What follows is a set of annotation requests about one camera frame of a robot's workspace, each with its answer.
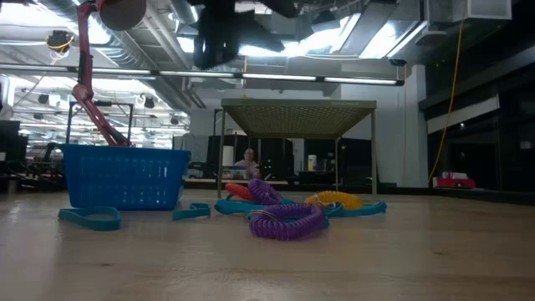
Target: blue plastic basket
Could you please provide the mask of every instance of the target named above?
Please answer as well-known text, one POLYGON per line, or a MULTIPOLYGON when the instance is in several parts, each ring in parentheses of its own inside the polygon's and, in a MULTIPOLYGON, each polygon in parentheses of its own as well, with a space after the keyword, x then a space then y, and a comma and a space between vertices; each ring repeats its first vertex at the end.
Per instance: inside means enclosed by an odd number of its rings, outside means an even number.
POLYGON ((63 145, 71 206, 173 210, 191 158, 188 150, 63 145))

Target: wooden table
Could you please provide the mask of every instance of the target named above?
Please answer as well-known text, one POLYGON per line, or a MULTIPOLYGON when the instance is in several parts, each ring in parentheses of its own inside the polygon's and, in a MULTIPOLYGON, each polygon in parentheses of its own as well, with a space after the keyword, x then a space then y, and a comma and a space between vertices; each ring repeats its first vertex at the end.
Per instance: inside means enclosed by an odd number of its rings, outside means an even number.
MULTIPOLYGON (((216 197, 186 190, 183 202, 216 197)), ((315 237, 278 242, 219 214, 172 222, 170 212, 123 212, 121 230, 91 232, 58 222, 66 194, 0 196, 0 299, 535 299, 535 207, 381 197, 384 215, 332 219, 315 237)))

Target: yellow coiled cord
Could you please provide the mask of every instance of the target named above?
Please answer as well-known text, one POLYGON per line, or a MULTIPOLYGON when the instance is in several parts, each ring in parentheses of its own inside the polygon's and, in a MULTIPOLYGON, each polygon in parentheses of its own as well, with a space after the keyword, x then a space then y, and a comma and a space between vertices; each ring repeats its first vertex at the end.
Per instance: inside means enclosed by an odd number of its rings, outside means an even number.
POLYGON ((313 196, 307 197, 304 202, 307 204, 320 205, 323 207, 329 206, 334 202, 339 202, 342 203, 344 209, 347 210, 359 209, 363 205, 362 199, 360 197, 339 191, 322 191, 316 193, 313 196))

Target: metal frame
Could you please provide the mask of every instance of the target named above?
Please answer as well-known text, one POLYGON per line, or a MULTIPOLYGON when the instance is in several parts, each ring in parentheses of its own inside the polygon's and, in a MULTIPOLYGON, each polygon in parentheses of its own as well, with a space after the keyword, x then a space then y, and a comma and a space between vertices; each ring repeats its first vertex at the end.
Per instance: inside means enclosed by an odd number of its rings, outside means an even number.
MULTIPOLYGON (((131 131, 132 131, 132 119, 134 117, 134 105, 127 104, 127 103, 110 103, 110 102, 106 102, 106 101, 103 102, 99 100, 95 101, 94 104, 96 106, 118 105, 120 107, 121 105, 128 105, 130 107, 130 114, 128 115, 128 135, 126 136, 126 140, 128 141, 128 143, 130 143, 130 136, 131 136, 131 131)), ((75 105, 78 105, 78 102, 71 101, 69 103, 69 117, 67 119, 67 133, 65 135, 65 144, 68 144, 70 142, 70 131, 71 131, 71 125, 73 123, 73 117, 75 117, 79 113, 79 110, 78 110, 73 114, 73 107, 75 105)))
POLYGON ((219 170, 217 173, 217 197, 222 197, 222 172, 223 172, 223 145, 225 143, 225 119, 227 113, 234 119, 234 121, 242 128, 249 136, 257 138, 305 138, 305 139, 333 139, 335 149, 335 176, 336 176, 336 191, 339 189, 339 163, 338 163, 338 141, 342 135, 358 124, 366 116, 371 115, 371 163, 372 163, 372 195, 377 195, 377 149, 376 149, 376 126, 375 126, 375 109, 377 102, 374 100, 295 100, 295 99, 222 99, 222 127, 221 139, 219 144, 219 170), (284 109, 303 109, 303 113, 299 116, 292 116, 292 118, 284 119, 285 116, 276 119, 274 123, 284 124, 285 122, 295 122, 299 118, 306 120, 307 114, 313 115, 314 110, 322 110, 322 112, 329 112, 336 114, 340 112, 340 108, 344 108, 346 120, 338 125, 338 128, 333 129, 333 132, 311 134, 313 131, 308 130, 307 133, 288 133, 288 132, 262 132, 252 130, 250 120, 244 118, 247 110, 271 110, 273 108, 284 109))

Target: ceiling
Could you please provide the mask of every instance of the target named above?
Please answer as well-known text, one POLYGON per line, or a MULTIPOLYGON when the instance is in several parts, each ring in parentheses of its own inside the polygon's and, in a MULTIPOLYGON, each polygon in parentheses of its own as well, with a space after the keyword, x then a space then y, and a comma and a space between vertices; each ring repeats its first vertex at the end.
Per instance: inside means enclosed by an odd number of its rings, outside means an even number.
MULTIPOLYGON (((462 0, 435 0, 431 3, 453 5, 458 1, 462 0)), ((62 58, 56 64, 78 65, 76 2, 77 0, 39 0, 35 5, 26 7, 20 4, 4 3, 3 10, 0 12, 0 63, 51 64, 57 54, 48 49, 44 42, 45 37, 54 30, 64 30, 74 34, 74 41, 70 51, 67 54, 61 54, 62 58)), ((394 3, 393 5, 384 4, 388 2, 374 0, 296 2, 296 6, 301 9, 301 15, 295 20, 282 18, 262 4, 239 3, 237 10, 254 9, 257 21, 278 34, 287 49, 282 54, 275 54, 258 48, 245 47, 242 48, 242 53, 246 55, 240 55, 231 63, 212 71, 395 79, 400 77, 401 72, 399 68, 390 64, 387 54, 407 39, 410 36, 409 33, 413 33, 424 20, 428 21, 430 28, 444 30, 446 39, 441 43, 418 46, 415 44, 415 40, 421 36, 418 32, 392 58, 405 59, 409 64, 433 64, 455 53, 451 41, 456 39, 458 23, 453 19, 448 22, 442 17, 444 13, 440 9, 443 6, 432 7, 433 13, 422 16, 422 11, 425 9, 420 7, 423 3, 421 0, 401 0, 398 4, 395 4, 395 1, 390 2, 394 3), (377 3, 381 4, 374 8, 376 14, 372 15, 372 5, 379 5, 377 3), (310 23, 318 12, 324 10, 333 11, 336 18, 334 22, 339 25, 339 28, 313 33, 310 23), (365 27, 370 31, 365 34, 369 37, 368 39, 362 33, 357 34, 356 29, 349 30, 353 29, 349 26, 352 18, 356 20, 354 28, 365 27), (366 21, 374 19, 379 21, 375 23, 366 21), (346 42, 349 45, 364 43, 354 46, 354 48, 360 47, 362 51, 356 53, 352 50, 353 46, 348 48, 347 45, 342 46, 339 53, 333 51, 336 44, 345 40, 342 37, 344 31, 349 35, 348 42, 346 42)), ((196 32, 195 26, 179 21, 181 16, 173 13, 171 0, 150 0, 148 6, 144 20, 123 33, 105 29, 101 26, 98 15, 94 15, 89 30, 94 67, 195 68, 191 67, 191 37, 196 32)), ((490 22, 485 19, 471 19, 466 29, 466 47, 498 30, 502 22, 502 20, 490 22)), ((64 132, 63 127, 66 124, 64 118, 69 109, 69 101, 74 101, 70 96, 70 90, 76 84, 76 79, 64 77, 66 75, 62 74, 42 74, 37 71, 10 72, 5 76, 13 79, 14 103, 17 104, 20 101, 14 108, 16 119, 24 124, 61 125, 61 129, 60 126, 54 129, 51 125, 46 125, 41 129, 36 125, 30 125, 24 129, 31 131, 32 137, 54 136, 59 139, 53 138, 53 140, 64 139, 64 135, 56 135, 54 132, 64 132), (36 88, 29 93, 37 82, 36 88), (59 97, 61 101, 42 105, 38 102, 41 94, 53 94, 51 99, 59 97), (43 114, 41 120, 35 120, 33 117, 35 112, 46 114, 43 114)), ((95 99, 130 103, 134 106, 134 114, 138 117, 133 120, 135 127, 133 139, 139 141, 141 145, 159 147, 169 147, 172 135, 187 132, 189 126, 187 115, 190 110, 219 107, 221 98, 243 95, 251 98, 265 98, 267 94, 276 95, 284 92, 295 94, 297 98, 300 93, 313 94, 315 97, 329 97, 337 87, 337 84, 260 79, 158 77, 154 80, 138 80, 131 77, 123 79, 104 77, 94 80, 95 99), (154 109, 149 110, 144 107, 143 99, 146 97, 155 99, 154 109), (172 116, 180 117, 178 125, 170 123, 172 116)), ((120 108, 112 106, 101 109, 114 116, 115 121, 112 123, 115 126, 128 123, 125 112, 120 108)), ((89 127, 90 121, 80 113, 74 117, 73 124, 87 124, 89 127)), ((80 134, 88 134, 88 132, 90 135, 81 135, 80 141, 99 143, 99 135, 93 134, 91 129, 86 129, 80 134)))

